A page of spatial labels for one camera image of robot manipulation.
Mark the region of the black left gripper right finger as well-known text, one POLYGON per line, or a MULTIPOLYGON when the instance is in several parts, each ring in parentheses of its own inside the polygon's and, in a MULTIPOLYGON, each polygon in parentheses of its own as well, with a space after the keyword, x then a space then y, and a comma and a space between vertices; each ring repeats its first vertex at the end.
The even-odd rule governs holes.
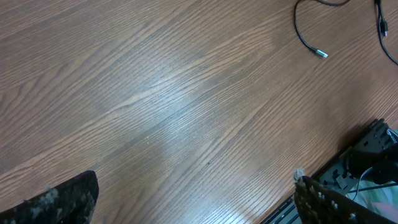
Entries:
POLYGON ((294 204, 302 223, 387 224, 385 218, 307 176, 303 169, 293 174, 294 204))

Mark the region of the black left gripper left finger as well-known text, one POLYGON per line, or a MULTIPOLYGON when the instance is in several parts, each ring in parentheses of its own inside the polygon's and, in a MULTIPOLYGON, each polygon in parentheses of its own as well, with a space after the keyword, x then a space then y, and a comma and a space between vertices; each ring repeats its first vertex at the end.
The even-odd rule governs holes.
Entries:
POLYGON ((89 224, 99 195, 95 171, 85 171, 1 212, 2 224, 89 224))

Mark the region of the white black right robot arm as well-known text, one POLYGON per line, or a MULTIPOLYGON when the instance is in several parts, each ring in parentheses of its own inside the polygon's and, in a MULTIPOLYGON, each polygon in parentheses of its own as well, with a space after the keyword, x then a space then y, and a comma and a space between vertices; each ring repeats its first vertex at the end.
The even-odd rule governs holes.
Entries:
POLYGON ((354 151, 348 159, 348 171, 356 179, 377 185, 397 183, 397 144, 378 153, 354 151))

